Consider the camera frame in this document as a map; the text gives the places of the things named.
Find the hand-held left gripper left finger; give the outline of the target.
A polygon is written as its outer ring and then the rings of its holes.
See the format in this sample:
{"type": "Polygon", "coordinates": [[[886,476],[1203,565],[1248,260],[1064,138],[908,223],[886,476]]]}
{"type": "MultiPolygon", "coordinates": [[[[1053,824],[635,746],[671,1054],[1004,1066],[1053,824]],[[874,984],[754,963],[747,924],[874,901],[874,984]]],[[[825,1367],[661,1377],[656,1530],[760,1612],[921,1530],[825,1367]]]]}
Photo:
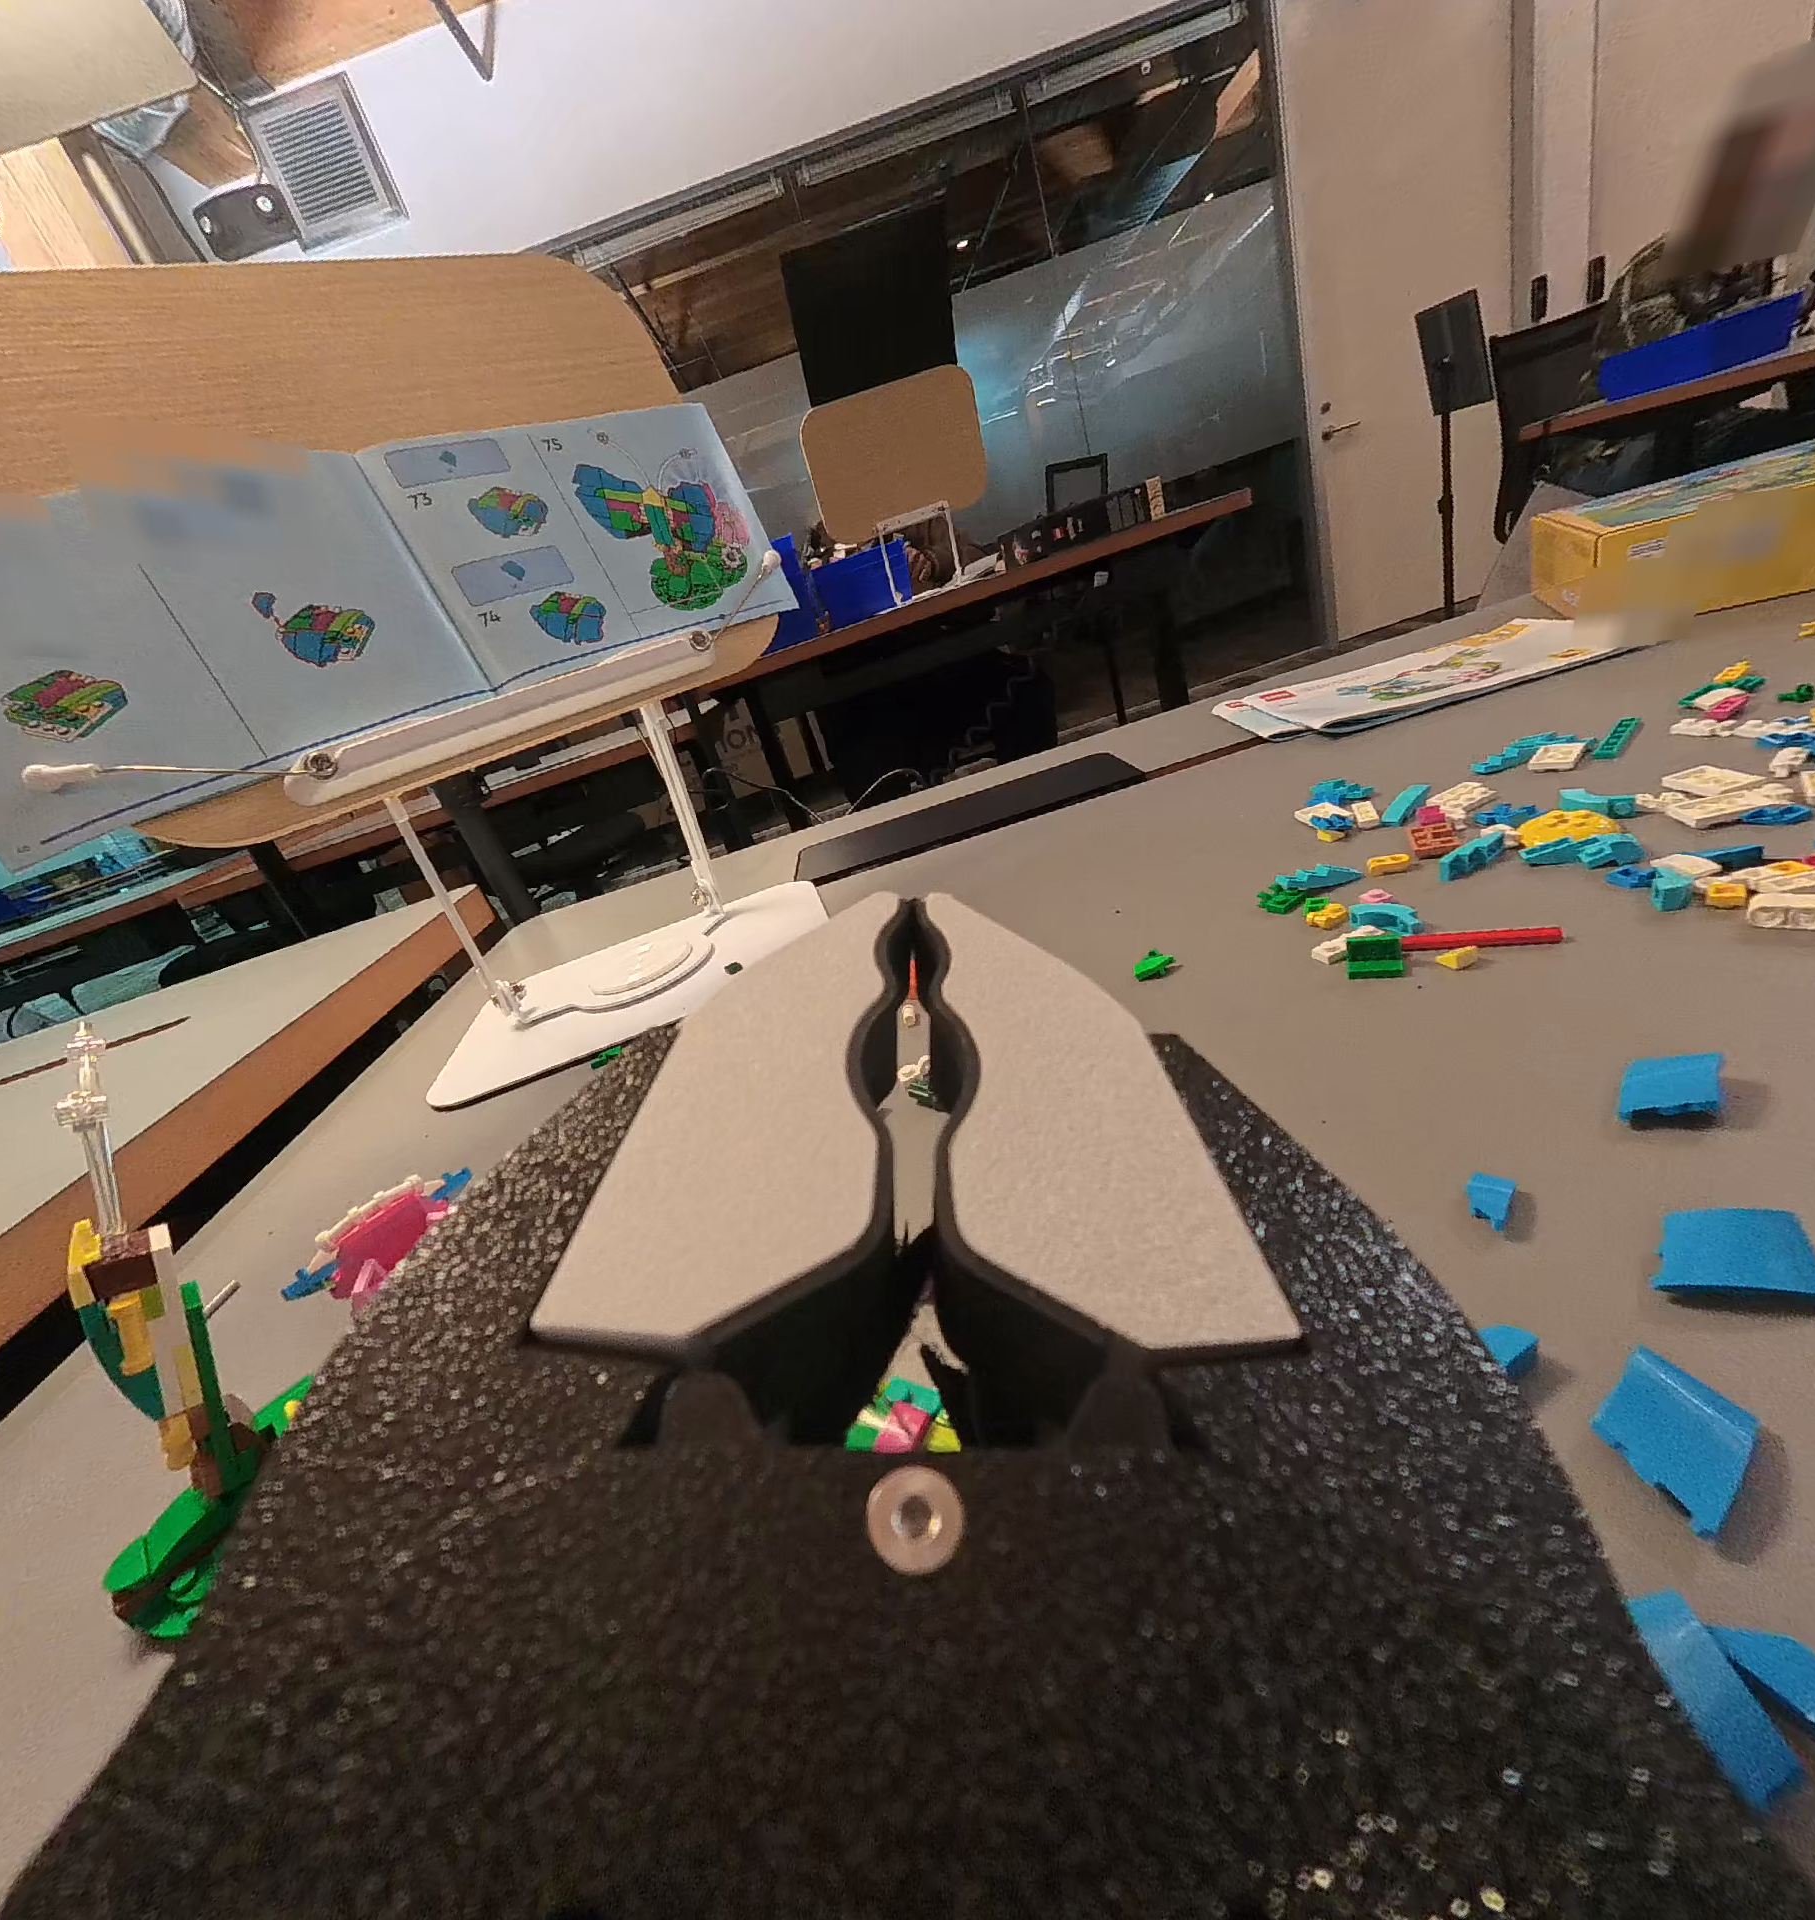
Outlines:
{"type": "Polygon", "coordinates": [[[528,1332],[732,1371],[879,1371],[897,1266],[894,1011],[916,908],[870,893],[690,1013],[528,1332]]]}

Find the black music stand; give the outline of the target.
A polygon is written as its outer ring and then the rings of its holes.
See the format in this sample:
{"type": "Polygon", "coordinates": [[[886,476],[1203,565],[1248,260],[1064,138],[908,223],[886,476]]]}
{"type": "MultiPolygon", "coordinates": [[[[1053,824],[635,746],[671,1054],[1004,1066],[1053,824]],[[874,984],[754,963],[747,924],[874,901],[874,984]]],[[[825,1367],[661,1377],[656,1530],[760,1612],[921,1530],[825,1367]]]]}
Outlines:
{"type": "Polygon", "coordinates": [[[1425,399],[1438,438],[1438,489],[1434,512],[1442,548],[1442,615],[1453,619],[1456,588],[1456,503],[1453,503],[1453,418],[1496,399],[1487,332],[1480,292],[1467,288],[1415,314],[1425,399]]]}

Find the small wooden board stand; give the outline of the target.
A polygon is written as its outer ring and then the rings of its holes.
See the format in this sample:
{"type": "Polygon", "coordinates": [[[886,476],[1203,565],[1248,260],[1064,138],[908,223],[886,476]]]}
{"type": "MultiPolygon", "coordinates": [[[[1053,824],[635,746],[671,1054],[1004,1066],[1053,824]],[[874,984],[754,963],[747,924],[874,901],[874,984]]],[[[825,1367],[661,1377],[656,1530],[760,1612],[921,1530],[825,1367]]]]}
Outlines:
{"type": "Polygon", "coordinates": [[[816,406],[801,418],[800,445],[833,542],[886,542],[900,530],[933,521],[947,537],[947,587],[964,587],[955,510],[986,494],[987,457],[974,387],[960,364],[945,363],[816,406]]]}

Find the white air vent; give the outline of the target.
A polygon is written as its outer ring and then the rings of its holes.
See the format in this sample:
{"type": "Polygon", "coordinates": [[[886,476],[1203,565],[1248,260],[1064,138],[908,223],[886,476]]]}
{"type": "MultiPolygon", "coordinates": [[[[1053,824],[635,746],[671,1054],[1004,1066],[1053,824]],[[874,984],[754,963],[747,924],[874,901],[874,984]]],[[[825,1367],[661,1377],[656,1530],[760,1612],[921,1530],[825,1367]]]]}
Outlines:
{"type": "Polygon", "coordinates": [[[357,244],[407,221],[404,201],[342,71],[239,109],[300,252],[357,244]]]}

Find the long brown-edged table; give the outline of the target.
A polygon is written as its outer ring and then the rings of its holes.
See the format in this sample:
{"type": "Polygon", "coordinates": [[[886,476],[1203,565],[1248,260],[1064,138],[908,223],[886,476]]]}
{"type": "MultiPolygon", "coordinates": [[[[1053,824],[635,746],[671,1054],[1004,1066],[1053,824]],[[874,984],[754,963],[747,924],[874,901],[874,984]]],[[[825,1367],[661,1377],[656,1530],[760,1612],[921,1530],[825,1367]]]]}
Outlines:
{"type": "Polygon", "coordinates": [[[716,685],[674,695],[671,706],[743,699],[759,722],[785,722],[900,685],[933,666],[1013,647],[1014,639],[1048,622],[1080,619],[1082,596],[1093,595],[1093,577],[1112,577],[1122,560],[1162,557],[1179,539],[1252,506],[1249,489],[1234,489],[1193,507],[1049,550],[1032,565],[922,595],[854,627],[754,660],[747,666],[725,673],[716,685]],[[1048,599],[1053,588],[1074,588],[1076,596],[1055,608],[1048,599]]]}

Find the multicolour lego assembly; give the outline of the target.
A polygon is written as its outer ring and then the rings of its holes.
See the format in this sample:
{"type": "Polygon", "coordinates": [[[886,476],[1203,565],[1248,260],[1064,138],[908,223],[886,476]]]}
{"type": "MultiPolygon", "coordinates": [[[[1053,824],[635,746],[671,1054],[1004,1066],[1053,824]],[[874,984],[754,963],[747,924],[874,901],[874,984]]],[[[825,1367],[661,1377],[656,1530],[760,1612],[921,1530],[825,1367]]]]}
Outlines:
{"type": "Polygon", "coordinates": [[[901,1375],[878,1383],[843,1436],[844,1454],[960,1454],[964,1441],[943,1404],[943,1394],[901,1375]]]}

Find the black office chair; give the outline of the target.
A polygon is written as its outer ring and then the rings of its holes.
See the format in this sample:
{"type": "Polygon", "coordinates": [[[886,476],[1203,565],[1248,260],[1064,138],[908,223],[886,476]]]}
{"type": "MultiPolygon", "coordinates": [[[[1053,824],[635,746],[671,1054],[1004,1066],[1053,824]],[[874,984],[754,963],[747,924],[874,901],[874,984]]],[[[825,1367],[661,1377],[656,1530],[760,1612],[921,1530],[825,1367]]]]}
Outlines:
{"type": "Polygon", "coordinates": [[[1565,317],[1487,338],[1499,417],[1499,487],[1494,539],[1506,542],[1536,484],[1540,444],[1523,441],[1523,427],[1583,406],[1591,372],[1591,345],[1604,302],[1565,317]]]}

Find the large blue storage bin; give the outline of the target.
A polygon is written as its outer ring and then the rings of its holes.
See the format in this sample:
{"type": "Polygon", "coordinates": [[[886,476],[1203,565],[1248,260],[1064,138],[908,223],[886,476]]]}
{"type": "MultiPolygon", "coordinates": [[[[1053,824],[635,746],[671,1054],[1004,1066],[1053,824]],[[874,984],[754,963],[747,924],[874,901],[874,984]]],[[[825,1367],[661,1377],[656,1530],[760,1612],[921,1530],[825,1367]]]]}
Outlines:
{"type": "Polygon", "coordinates": [[[1804,299],[1795,288],[1607,353],[1592,375],[1596,392],[1607,403],[1630,399],[1761,363],[1791,345],[1804,299]]]}

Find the pink lego flower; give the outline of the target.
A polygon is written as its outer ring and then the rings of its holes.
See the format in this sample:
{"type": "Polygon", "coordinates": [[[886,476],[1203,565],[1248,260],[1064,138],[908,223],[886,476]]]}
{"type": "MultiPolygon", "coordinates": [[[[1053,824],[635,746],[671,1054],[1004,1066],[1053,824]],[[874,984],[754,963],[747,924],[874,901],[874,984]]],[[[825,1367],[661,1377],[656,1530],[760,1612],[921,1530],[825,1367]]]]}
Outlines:
{"type": "Polygon", "coordinates": [[[459,1166],[435,1179],[409,1174],[374,1192],[315,1233],[311,1262],[280,1289],[280,1300],[300,1302],[326,1294],[359,1319],[393,1269],[409,1259],[417,1240],[459,1210],[470,1179],[470,1166],[459,1166]]]}

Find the yellow lego box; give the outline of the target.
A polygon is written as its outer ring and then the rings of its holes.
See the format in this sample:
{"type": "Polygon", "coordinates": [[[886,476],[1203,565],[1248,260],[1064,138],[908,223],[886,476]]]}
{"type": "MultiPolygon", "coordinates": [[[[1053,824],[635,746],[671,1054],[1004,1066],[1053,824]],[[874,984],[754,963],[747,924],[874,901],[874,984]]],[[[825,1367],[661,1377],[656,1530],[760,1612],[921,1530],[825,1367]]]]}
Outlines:
{"type": "Polygon", "coordinates": [[[1815,592],[1815,441],[1559,507],[1527,539],[1534,596],[1572,619],[1815,592]]]}

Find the open lego instruction booklet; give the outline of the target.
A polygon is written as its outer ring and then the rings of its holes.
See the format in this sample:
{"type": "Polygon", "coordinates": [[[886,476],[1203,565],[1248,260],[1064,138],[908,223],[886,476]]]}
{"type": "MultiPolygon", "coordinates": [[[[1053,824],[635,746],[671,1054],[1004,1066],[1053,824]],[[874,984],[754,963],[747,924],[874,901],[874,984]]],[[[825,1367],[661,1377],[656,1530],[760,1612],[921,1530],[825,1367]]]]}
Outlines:
{"type": "Polygon", "coordinates": [[[357,453],[128,444],[0,498],[0,859],[689,666],[793,608],[696,403],[357,453]]]}

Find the black monitor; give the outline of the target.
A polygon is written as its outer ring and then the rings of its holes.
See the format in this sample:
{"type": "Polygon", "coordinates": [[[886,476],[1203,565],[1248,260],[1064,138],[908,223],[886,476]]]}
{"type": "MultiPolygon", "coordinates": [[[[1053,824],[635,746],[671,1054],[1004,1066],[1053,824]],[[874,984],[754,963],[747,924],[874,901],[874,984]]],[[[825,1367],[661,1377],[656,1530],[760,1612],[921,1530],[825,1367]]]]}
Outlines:
{"type": "Polygon", "coordinates": [[[781,257],[810,408],[955,364],[943,201],[781,257]]]}

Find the grey side table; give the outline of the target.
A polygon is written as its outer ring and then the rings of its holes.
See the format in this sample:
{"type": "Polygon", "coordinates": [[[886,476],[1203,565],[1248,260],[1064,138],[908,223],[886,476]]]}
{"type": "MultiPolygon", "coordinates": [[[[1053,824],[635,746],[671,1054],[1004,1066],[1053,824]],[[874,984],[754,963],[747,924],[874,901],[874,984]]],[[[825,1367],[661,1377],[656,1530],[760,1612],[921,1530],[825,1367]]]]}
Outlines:
{"type": "MultiPolygon", "coordinates": [[[[461,958],[436,908],[404,908],[103,1011],[99,1080],[128,1224],[176,1196],[461,958]]],[[[83,1151],[54,1107],[70,1027],[0,1044],[0,1351],[64,1294],[70,1225],[92,1216],[83,1151]]]]}

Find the pile of loose lego pieces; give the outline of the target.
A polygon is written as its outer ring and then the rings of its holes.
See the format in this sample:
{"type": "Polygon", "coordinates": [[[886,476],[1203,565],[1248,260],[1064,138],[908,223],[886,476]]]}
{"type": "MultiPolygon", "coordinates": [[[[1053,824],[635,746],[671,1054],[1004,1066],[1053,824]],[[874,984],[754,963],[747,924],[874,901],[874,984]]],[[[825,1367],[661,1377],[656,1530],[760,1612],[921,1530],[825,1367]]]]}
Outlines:
{"type": "MultiPolygon", "coordinates": [[[[1536,611],[1468,615],[1318,680],[1536,611]]],[[[1638,970],[1815,992],[1815,602],[1708,614],[1650,646],[1349,738],[1232,762],[1213,881],[1256,953],[1390,972],[1402,934],[1564,927],[1638,970]]]]}

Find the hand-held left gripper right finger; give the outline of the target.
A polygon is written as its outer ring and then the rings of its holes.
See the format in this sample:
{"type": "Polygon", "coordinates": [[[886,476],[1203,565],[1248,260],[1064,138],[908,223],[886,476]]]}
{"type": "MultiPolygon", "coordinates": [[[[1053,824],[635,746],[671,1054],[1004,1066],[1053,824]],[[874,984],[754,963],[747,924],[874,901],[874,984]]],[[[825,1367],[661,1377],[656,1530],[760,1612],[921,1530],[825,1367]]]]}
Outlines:
{"type": "Polygon", "coordinates": [[[1144,1027],[951,893],[921,900],[943,1252],[990,1296],[1151,1363],[1301,1340],[1144,1027]]]}

